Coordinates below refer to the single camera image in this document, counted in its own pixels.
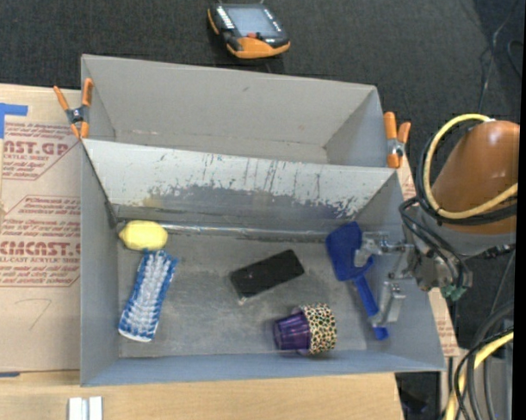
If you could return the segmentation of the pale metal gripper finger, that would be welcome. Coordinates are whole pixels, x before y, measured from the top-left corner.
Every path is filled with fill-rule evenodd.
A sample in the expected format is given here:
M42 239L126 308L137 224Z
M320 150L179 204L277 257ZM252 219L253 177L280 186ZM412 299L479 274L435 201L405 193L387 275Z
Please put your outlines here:
M368 263L371 256L382 256L392 250L387 232L363 232L359 248L354 256L354 266L360 268Z
M405 292L398 282L385 281L378 290L378 310L369 319L371 325L381 328L397 322L405 299Z

